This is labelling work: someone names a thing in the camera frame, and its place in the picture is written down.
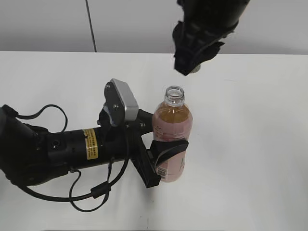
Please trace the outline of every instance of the bottle neck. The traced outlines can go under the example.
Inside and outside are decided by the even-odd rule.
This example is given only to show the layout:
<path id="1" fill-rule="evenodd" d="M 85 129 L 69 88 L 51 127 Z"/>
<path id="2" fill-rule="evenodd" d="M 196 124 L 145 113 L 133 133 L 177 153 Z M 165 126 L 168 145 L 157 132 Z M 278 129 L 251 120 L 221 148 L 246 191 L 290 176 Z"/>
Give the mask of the bottle neck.
<path id="1" fill-rule="evenodd" d="M 184 105 L 184 90 L 178 86 L 168 87 L 165 94 L 165 104 L 170 107 L 182 107 Z"/>

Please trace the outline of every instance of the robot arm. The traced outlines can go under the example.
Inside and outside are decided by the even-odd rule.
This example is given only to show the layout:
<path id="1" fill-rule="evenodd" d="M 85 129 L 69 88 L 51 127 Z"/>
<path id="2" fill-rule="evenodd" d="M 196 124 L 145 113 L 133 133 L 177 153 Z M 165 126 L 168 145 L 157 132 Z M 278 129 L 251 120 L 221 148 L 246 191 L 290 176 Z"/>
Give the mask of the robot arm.
<path id="1" fill-rule="evenodd" d="M 237 27 L 250 0 L 178 0 L 184 20 L 173 31 L 174 69 L 188 75 L 199 64 L 213 59 Z"/>
<path id="2" fill-rule="evenodd" d="M 112 79 L 106 84 L 104 94 L 106 102 L 97 121 L 98 128 L 74 131 L 64 131 L 64 128 L 62 132 L 50 133 L 45 128 L 23 124 L 17 118 L 33 119 L 45 108 L 56 105 L 47 105 L 31 116 L 21 116 L 7 105 L 0 108 L 0 169 L 11 183 L 34 197 L 55 202 L 109 196 L 110 188 L 122 177 L 130 159 L 145 186 L 157 186 L 160 176 L 156 166 L 185 151 L 188 142 L 153 141 L 147 150 L 141 136 L 153 131 L 152 114 L 139 109 L 125 82 Z M 69 171 L 115 161 L 124 161 L 118 176 L 83 196 L 50 197 L 28 188 Z"/>

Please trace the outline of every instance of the clear plastic bottle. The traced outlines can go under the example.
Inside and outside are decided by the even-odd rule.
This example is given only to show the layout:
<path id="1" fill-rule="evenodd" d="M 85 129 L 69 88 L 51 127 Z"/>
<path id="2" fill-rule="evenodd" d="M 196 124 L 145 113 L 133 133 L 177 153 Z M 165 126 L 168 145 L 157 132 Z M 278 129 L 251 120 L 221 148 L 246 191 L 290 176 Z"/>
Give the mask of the clear plastic bottle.
<path id="1" fill-rule="evenodd" d="M 165 101 L 159 104 L 153 114 L 153 134 L 156 141 L 188 140 L 193 124 L 193 116 L 184 104 L 184 90 L 178 86 L 167 88 Z M 182 152 L 156 166 L 156 171 L 164 182 L 176 181 L 182 174 L 185 165 L 185 154 Z"/>

